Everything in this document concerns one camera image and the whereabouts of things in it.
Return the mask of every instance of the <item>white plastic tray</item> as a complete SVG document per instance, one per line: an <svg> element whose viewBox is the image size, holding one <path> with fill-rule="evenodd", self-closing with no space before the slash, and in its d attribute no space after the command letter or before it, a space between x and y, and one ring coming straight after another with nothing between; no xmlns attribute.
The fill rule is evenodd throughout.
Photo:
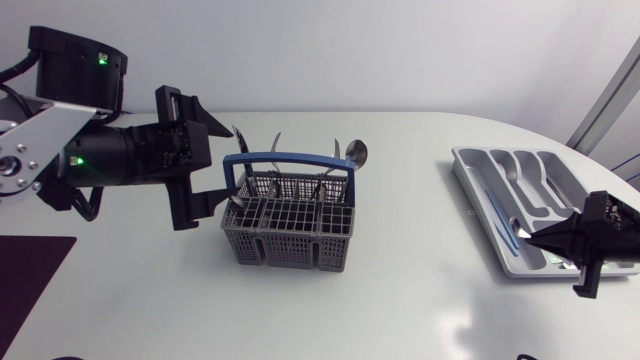
<svg viewBox="0 0 640 360"><path fill-rule="evenodd" d="M500 216L488 192L504 217L515 217L528 233L563 221L582 211L588 196L585 187L567 165L549 150L455 147L453 169L471 201L505 273L511 277L578 277L580 271L567 268L562 259L519 239L515 256L503 234ZM634 263L608 262L602 276L640 273Z"/></svg>

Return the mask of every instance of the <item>blue handle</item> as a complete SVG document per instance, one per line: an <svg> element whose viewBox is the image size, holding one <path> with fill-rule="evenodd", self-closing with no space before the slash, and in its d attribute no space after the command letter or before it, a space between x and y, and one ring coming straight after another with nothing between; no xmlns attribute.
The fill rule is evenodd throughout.
<svg viewBox="0 0 640 360"><path fill-rule="evenodd" d="M351 207L355 207L356 195L354 173L356 171L356 165L353 163L353 161L336 159L322 155L287 152L252 152L227 155L222 160L222 166L224 168L224 178L227 182L227 188L233 189L236 187L236 178L233 173L233 165L263 162L287 162L296 164L317 165L332 169L344 170L347 172L347 204L349 204L349 206Z"/></svg>

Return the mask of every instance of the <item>cutlery basket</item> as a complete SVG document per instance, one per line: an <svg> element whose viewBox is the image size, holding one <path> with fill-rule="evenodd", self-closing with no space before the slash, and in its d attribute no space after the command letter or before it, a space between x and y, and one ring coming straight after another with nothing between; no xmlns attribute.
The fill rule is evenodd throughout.
<svg viewBox="0 0 640 360"><path fill-rule="evenodd" d="M259 162L317 165L347 175L255 171L236 184L233 165ZM229 200L221 224L240 264L344 270L355 215L353 162L264 152L227 155L223 166L227 188L238 187L243 203Z"/></svg>

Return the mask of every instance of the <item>white table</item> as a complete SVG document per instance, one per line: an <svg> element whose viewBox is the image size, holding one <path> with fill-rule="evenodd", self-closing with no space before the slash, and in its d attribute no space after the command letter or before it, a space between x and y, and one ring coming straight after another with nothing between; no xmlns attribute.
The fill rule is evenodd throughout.
<svg viewBox="0 0 640 360"><path fill-rule="evenodd" d="M576 296L571 280L507 278L451 170L457 145L553 149L589 190L640 208L638 192L588 158L464 115L216 116L253 151L268 151L278 131L281 151L329 155L334 137L343 151L353 139L367 143L346 270L238 265L220 230L224 206L174 232L160 185L106 189L93 223L32 198L2 210L3 234L78 242L7 359L640 358L640 279L603 280L594 301ZM131 115L116 125L154 121ZM194 191L224 187L222 157L238 146L214 138L212 151Z"/></svg>

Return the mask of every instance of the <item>black cable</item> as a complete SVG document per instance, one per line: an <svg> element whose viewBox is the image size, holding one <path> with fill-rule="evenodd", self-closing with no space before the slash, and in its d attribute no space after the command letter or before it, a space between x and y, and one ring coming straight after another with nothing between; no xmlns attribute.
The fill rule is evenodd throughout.
<svg viewBox="0 0 640 360"><path fill-rule="evenodd" d="M12 67L0 72L0 84L13 79L14 77L23 74L25 71L31 69L40 59L40 53L37 51L30 51L26 58Z"/></svg>
<svg viewBox="0 0 640 360"><path fill-rule="evenodd" d="M93 221L98 217L100 211L100 202L102 201L103 187L95 187L91 190L89 202L79 189L73 191L73 207L87 221Z"/></svg>
<svg viewBox="0 0 640 360"><path fill-rule="evenodd" d="M123 98L124 98L124 75L120 74L120 89L118 89L118 100L117 100L118 103L116 104L116 109L113 110L113 112L107 115L107 117L105 117L104 119L94 120L93 123L106 125L115 121L115 119L117 119L118 116L120 116L120 114L122 113Z"/></svg>
<svg viewBox="0 0 640 360"><path fill-rule="evenodd" d="M29 119L30 117L33 116L33 113L31 112L31 109L29 108L29 105L27 105L27 102L24 101L24 99L22 98L22 96L20 96L20 94L18 94L15 90L13 90L12 88L8 87L5 84L0 84L0 90L4 91L7 93L7 95L13 99L13 101L16 102L16 104L18 104L18 106L20 107L20 109L22 110L22 113L24 113L24 116Z"/></svg>

